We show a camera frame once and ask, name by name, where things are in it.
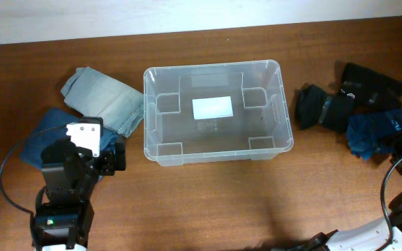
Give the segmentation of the dark teal cloth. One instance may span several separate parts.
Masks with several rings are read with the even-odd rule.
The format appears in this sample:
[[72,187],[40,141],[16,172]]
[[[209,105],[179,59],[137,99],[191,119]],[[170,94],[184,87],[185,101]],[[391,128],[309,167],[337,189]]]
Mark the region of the dark teal cloth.
[[375,153],[392,153],[401,134],[402,108],[350,116],[346,139],[351,154],[368,160]]

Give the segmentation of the black taped cloth bundle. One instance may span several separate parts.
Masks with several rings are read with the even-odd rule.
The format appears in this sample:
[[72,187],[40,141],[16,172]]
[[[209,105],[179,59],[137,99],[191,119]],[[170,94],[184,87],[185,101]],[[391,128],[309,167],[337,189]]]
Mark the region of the black taped cloth bundle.
[[355,107],[354,99],[332,95],[312,84],[299,91],[295,120],[301,130],[321,125],[336,133],[345,133]]

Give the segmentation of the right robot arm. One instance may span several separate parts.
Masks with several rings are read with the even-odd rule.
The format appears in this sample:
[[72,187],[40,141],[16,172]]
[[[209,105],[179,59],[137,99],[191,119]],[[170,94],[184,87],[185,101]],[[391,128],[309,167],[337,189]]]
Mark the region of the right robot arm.
[[386,204],[385,190],[395,169],[402,167],[402,138],[394,143],[391,167],[380,186],[380,205],[383,216],[360,227],[325,234],[320,232],[292,250],[365,251],[402,250],[402,192]]

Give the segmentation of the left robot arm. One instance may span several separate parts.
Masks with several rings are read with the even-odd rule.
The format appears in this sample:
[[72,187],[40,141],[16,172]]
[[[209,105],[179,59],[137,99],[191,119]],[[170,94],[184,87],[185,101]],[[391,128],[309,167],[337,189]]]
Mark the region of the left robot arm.
[[41,153],[45,186],[36,197],[30,219],[36,250],[86,250],[94,218],[90,198],[99,178],[126,169],[124,140],[98,157],[76,146],[67,136]]

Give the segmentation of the clear plastic storage container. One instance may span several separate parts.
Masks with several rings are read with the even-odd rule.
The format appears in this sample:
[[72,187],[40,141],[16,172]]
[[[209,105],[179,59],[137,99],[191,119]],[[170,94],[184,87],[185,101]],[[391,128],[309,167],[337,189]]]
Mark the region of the clear plastic storage container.
[[143,82],[144,155],[161,166],[270,160],[294,146],[274,60],[153,67]]

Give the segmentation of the dark blue folded jeans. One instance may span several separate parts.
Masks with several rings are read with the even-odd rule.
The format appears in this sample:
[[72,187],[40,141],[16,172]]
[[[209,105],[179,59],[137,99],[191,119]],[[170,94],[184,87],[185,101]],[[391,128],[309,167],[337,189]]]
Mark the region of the dark blue folded jeans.
[[[65,126],[69,123],[77,123],[78,118],[73,116],[61,109],[51,108],[46,112],[44,117],[40,120],[33,134],[36,132],[44,131],[50,128],[55,128],[59,126]],[[41,152],[50,144],[53,144],[56,140],[62,139],[66,136],[66,129],[62,128],[60,130],[53,130],[49,132],[44,132],[39,136],[30,136],[26,141],[23,149],[19,154],[20,160],[34,166],[37,169],[41,168]],[[103,129],[103,136],[100,139],[100,149],[113,150],[114,143],[118,138],[118,134],[112,132],[108,129]]]

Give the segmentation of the light blue folded jeans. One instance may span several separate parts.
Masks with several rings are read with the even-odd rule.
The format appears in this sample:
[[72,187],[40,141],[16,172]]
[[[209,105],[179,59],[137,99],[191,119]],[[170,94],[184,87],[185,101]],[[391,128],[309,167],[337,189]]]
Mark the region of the light blue folded jeans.
[[90,67],[77,68],[61,94],[70,108],[101,117],[105,128],[124,137],[130,137],[144,118],[142,93]]

